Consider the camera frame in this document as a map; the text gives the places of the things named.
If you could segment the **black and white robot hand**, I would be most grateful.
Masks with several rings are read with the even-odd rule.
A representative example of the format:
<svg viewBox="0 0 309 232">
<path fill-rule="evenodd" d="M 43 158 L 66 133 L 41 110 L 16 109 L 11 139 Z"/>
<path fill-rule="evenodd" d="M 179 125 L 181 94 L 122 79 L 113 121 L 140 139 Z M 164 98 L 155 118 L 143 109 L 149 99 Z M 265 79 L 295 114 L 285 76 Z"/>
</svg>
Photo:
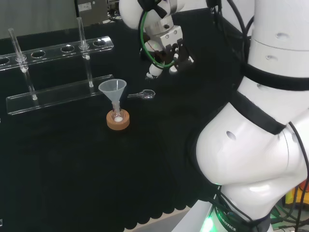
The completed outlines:
<svg viewBox="0 0 309 232">
<path fill-rule="evenodd" d="M 140 29 L 140 44 L 140 52 L 151 62 L 146 79 L 156 79 L 164 70 L 176 74 L 195 62 L 184 45 L 181 26 L 171 17 Z"/>
</svg>

